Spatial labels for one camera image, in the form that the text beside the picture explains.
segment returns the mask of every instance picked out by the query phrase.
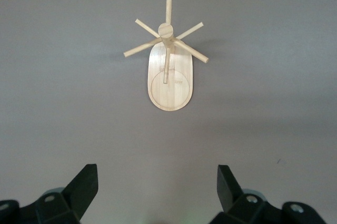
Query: gray surface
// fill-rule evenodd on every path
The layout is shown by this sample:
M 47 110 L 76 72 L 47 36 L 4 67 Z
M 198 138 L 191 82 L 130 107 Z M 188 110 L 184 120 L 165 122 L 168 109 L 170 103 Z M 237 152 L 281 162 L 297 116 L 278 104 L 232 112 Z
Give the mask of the gray surface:
M 97 163 L 82 223 L 207 224 L 218 164 L 276 207 L 310 204 L 335 223 L 336 0 L 173 0 L 194 60 L 175 112 L 147 95 L 165 0 L 0 0 L 0 194 L 24 206 Z

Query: black bracket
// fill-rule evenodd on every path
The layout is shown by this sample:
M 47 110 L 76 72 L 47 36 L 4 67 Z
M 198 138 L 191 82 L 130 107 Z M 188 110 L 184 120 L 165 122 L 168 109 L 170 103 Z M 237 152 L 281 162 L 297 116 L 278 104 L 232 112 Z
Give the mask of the black bracket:
M 217 194 L 224 211 L 210 224 L 326 224 L 304 203 L 286 202 L 278 209 L 255 194 L 245 194 L 227 165 L 218 166 Z
M 98 192 L 97 165 L 86 165 L 63 189 L 20 208 L 16 200 L 0 201 L 0 224 L 80 224 Z

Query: screw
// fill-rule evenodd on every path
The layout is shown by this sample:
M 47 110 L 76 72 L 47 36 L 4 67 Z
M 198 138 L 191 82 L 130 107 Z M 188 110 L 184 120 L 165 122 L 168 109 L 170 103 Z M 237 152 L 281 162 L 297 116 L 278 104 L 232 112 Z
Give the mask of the screw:
M 9 204 L 8 204 L 8 203 L 3 204 L 3 205 L 0 206 L 0 211 L 5 210 L 5 209 L 7 209 L 8 207 L 9 207 Z
M 246 198 L 250 203 L 257 203 L 257 199 L 253 195 L 249 195 Z
M 304 210 L 301 206 L 297 205 L 297 204 L 292 204 L 290 206 L 290 208 L 294 211 L 294 212 L 299 212 L 299 213 L 303 213 Z
M 46 198 L 44 199 L 44 202 L 51 202 L 51 201 L 53 201 L 54 199 L 55 199 L 55 196 L 50 195 L 50 196 L 48 196 L 48 197 L 46 197 Z

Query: wooden object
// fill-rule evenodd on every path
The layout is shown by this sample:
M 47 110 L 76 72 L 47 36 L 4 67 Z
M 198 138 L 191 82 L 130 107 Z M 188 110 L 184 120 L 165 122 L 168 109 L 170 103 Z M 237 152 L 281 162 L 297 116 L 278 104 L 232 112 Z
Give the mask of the wooden object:
M 174 37 L 171 19 L 172 0 L 166 0 L 165 23 L 159 26 L 158 33 L 137 19 L 136 23 L 156 39 L 124 53 L 125 57 L 129 57 L 154 46 L 148 62 L 148 94 L 153 104 L 166 111 L 174 111 L 184 107 L 192 97 L 192 55 L 204 63 L 209 60 L 205 55 L 181 41 L 182 38 L 201 28 L 203 23 L 199 23 L 183 34 Z

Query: wooden base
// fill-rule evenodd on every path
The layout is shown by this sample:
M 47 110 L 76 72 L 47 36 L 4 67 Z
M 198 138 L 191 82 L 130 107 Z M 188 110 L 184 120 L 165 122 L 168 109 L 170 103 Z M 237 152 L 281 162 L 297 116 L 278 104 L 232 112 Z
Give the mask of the wooden base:
M 175 111 L 186 106 L 192 97 L 192 55 L 174 47 L 170 56 L 168 81 L 164 84 L 165 55 L 163 43 L 153 46 L 148 61 L 147 90 L 155 106 L 164 111 Z

